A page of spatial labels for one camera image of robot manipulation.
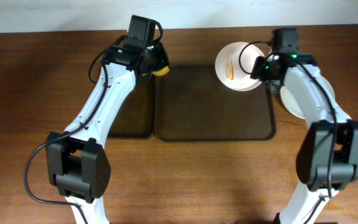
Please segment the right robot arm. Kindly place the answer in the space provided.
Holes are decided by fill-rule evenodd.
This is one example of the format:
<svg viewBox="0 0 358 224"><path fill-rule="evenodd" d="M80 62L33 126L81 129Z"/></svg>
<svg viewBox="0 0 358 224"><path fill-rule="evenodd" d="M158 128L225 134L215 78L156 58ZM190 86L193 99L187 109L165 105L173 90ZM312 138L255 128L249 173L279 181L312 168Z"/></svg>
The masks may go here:
<svg viewBox="0 0 358 224"><path fill-rule="evenodd" d="M296 28L279 28L259 56L251 78L285 87L305 118L308 132L296 157L299 182L274 223L314 223L324 206L358 179L358 121L336 103L311 54L300 52Z"/></svg>

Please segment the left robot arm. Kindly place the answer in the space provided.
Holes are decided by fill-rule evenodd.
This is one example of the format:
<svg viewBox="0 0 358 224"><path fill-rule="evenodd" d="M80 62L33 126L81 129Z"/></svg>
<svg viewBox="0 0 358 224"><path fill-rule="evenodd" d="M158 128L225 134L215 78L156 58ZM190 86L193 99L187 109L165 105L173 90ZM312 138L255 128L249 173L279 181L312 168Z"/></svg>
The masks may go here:
<svg viewBox="0 0 358 224"><path fill-rule="evenodd" d="M47 137L48 178L64 196L77 223L108 223L103 194L111 178L105 153L108 132L127 96L140 79L169 71L169 59L155 31L163 32L153 19L132 16L126 35L94 59L101 73L77 117L64 132Z"/></svg>

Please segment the green and orange sponge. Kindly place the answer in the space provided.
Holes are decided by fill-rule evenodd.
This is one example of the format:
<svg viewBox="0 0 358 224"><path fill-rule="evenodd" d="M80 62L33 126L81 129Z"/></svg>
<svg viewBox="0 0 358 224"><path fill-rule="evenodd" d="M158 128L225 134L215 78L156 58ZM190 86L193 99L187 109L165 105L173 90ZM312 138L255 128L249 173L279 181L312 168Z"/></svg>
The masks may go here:
<svg viewBox="0 0 358 224"><path fill-rule="evenodd" d="M166 75L168 72L170 71L168 66L165 66L163 68L161 68L160 70L155 70L152 72L152 75L156 76L156 77L161 77Z"/></svg>

